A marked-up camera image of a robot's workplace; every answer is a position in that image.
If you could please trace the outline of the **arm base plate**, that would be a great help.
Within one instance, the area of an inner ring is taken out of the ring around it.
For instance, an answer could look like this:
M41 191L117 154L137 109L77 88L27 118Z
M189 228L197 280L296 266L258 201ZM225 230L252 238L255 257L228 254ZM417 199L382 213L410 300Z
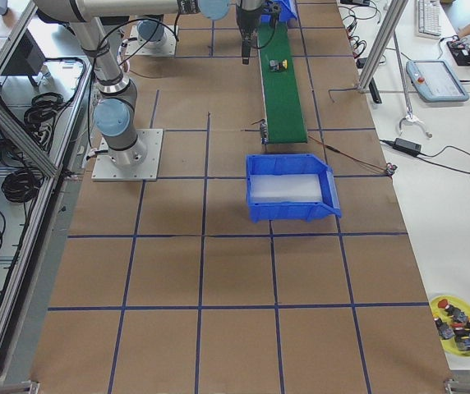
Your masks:
M126 56L173 57L177 40L173 32L164 26L140 22L131 28Z
M102 138L99 149L107 153L96 157L93 181L157 181L164 131L137 129L136 133L136 144L124 151L110 149Z

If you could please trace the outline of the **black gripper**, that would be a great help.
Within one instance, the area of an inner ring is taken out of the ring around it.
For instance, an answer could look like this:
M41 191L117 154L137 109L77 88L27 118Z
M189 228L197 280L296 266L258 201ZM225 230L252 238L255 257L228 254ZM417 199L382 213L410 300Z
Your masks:
M270 16L269 26L275 29L279 21L280 5L275 1L237 0L236 22L242 36L242 64L248 65L251 57L252 35L260 24L262 15Z

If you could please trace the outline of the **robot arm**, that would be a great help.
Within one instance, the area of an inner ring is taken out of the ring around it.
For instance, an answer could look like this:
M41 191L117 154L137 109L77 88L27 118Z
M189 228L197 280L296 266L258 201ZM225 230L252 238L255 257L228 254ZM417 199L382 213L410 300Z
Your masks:
M148 148L133 126L137 90L110 52L102 16L163 16L202 14L216 21L236 9L242 36L242 62L247 64L261 15L274 9L267 1L36 1L47 16L67 22L94 68L96 87L103 95L94 110L94 122L108 145L111 162L129 167L144 161Z
M143 20L137 24L137 38L146 47L159 48L167 41L167 34L162 24L155 20Z

